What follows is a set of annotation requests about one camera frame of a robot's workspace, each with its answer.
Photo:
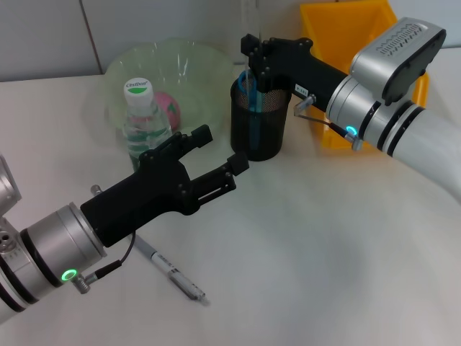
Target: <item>white label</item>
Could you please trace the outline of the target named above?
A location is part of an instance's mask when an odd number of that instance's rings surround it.
[[[159,254],[158,252],[156,252],[155,254],[153,254],[152,256],[152,262],[154,262],[156,265],[158,265],[158,267],[160,268],[160,270],[162,270],[163,272],[167,273],[167,272],[170,272],[174,269],[176,269],[165,257],[163,257],[161,254]]]
[[[295,86],[295,91],[296,91],[296,92],[299,92],[300,94],[302,94],[302,95],[304,95],[304,96],[306,96],[306,97],[307,97],[308,94],[309,94],[309,92],[308,92],[307,89],[304,89],[302,86],[297,85],[297,84],[296,84],[296,86]]]

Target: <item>pink ball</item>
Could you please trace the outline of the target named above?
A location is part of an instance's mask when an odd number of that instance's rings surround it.
[[[156,98],[157,105],[168,115],[171,130],[175,131],[181,122],[181,110],[178,102],[165,92],[155,92],[153,96]]]

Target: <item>white table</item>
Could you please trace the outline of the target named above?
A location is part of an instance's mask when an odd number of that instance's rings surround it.
[[[445,50],[429,70],[429,104],[452,117],[460,58]],[[0,148],[23,196],[7,217],[18,229],[131,173],[112,133],[95,125],[100,79],[0,84]],[[231,154],[227,129],[182,161],[196,177]],[[65,285],[5,323],[1,344],[460,345],[461,207],[445,191],[382,154],[321,156],[308,123],[292,116],[279,155],[236,183],[193,216],[165,214],[139,231],[210,306],[133,251],[89,294]]]

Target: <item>yellow plastic bin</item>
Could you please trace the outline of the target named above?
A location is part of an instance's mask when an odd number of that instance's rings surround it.
[[[386,0],[303,4],[300,10],[303,36],[314,42],[311,53],[347,74],[355,55],[397,22]],[[429,76],[425,74],[416,82],[413,102],[424,107],[428,91]],[[314,107],[310,115],[326,119],[325,113]],[[328,126],[310,122],[310,128],[322,147],[350,150],[351,144]]]

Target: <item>black mesh pen holder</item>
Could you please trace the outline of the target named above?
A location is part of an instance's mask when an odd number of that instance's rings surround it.
[[[267,93],[250,92],[247,97],[246,81],[238,80],[230,88],[231,127],[230,146],[237,153],[244,151],[251,161],[264,161],[278,154],[282,147],[283,131],[287,119],[291,93],[272,90]]]

